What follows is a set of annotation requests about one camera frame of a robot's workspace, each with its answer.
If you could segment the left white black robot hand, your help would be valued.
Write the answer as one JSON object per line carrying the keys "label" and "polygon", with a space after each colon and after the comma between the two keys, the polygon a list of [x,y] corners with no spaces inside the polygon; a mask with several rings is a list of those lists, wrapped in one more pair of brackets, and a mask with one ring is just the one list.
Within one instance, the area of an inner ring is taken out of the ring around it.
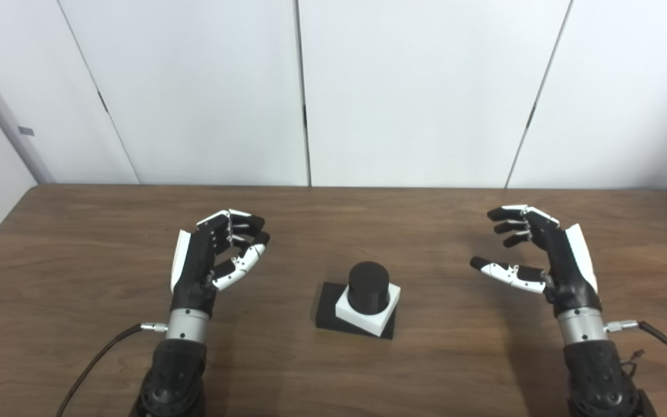
{"label": "left white black robot hand", "polygon": [[217,294],[246,276],[270,241],[263,217],[234,209],[218,211],[180,230],[170,276],[170,310],[212,316]]}

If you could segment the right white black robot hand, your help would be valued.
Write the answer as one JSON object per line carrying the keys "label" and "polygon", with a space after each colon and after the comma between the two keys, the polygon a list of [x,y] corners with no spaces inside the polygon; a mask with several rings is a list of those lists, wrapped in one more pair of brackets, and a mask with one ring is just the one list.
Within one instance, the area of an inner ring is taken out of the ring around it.
{"label": "right white black robot hand", "polygon": [[548,269],[509,264],[474,256],[470,266],[482,274],[525,291],[543,294],[556,316],[580,309],[603,311],[598,280],[579,224],[566,229],[558,219],[529,205],[489,210],[496,234],[511,233],[506,248],[530,242],[546,253]]}

